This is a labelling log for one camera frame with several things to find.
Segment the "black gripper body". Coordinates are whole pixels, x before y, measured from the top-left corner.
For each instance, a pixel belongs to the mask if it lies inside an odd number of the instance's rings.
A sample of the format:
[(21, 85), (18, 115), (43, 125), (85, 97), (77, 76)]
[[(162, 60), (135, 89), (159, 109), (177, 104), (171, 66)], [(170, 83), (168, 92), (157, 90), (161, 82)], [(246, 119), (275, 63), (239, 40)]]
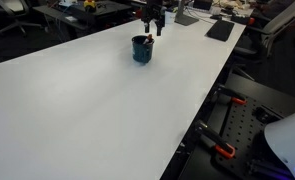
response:
[(146, 5), (142, 7), (141, 20), (148, 23), (151, 20), (160, 21), (163, 18), (163, 0), (146, 0)]

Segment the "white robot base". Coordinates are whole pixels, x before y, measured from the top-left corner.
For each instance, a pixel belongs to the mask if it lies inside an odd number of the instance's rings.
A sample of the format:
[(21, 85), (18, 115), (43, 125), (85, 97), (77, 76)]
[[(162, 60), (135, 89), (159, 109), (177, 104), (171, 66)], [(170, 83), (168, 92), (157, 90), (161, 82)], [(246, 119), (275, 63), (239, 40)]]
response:
[(295, 113), (264, 129), (268, 146), (295, 178)]

